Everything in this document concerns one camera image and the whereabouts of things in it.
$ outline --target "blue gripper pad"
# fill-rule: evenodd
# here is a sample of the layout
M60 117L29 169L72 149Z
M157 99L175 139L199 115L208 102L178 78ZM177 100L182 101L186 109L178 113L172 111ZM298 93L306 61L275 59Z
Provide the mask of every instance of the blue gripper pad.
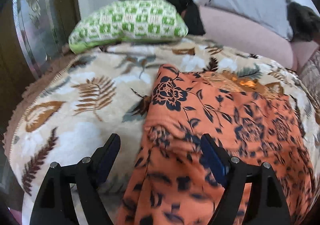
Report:
M204 155L204 158L207 161L216 182L221 184L224 188L226 188L228 183L227 181L228 168L223 165L216 151L208 141L207 137L203 136L201 138L200 146L201 146L201 150Z

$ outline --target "folded orange cloth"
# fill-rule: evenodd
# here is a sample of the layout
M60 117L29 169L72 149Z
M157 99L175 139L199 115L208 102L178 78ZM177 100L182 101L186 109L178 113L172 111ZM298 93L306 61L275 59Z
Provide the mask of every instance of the folded orange cloth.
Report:
M159 68L118 225L207 225L224 189L203 158L204 133L248 164L269 162L292 223L303 220L313 199L314 175L288 97L230 90L199 73L180 73L171 65ZM242 223L250 188L246 184L235 224Z

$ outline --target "orange floral cloth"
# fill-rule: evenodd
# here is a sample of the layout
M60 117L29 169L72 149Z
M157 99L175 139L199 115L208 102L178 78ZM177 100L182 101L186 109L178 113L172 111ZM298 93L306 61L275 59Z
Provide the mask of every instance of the orange floral cloth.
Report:
M208 83L199 73L159 68L151 104L117 225L207 225L224 188L206 163L200 138L209 133L230 156L248 164L269 162L281 182L292 223L313 199L314 175L288 96L267 99ZM235 224L250 194L246 184Z

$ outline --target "green checkered pillow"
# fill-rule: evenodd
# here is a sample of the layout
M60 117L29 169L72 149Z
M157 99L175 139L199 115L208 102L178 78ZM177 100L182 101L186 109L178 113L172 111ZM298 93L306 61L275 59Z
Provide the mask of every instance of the green checkered pillow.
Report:
M175 41L187 33L188 27L169 2L121 0L80 21L69 37L69 46L78 54L115 41Z

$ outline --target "silver bolt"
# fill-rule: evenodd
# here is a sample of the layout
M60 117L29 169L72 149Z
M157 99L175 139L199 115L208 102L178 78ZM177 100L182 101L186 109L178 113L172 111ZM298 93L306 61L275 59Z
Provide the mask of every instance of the silver bolt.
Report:
M50 164L50 167L51 167L51 168L56 168L56 167L57 167L57 165L58 165L58 163L57 163L57 162L52 162L52 163Z
M271 167L271 165L270 165L268 162L264 162L264 163L263 163L263 166L264 166L265 168L270 168L270 167Z
M233 157L231 158L231 162L233 162L233 163L235 163L235 164L238 164L238 163L240 162L240 159L239 159L238 157L236 157L236 156L233 156Z
M84 164L87 164L87 163L89 163L90 161L91 161L91 158L88 157L88 156L82 158L82 163L84 163Z

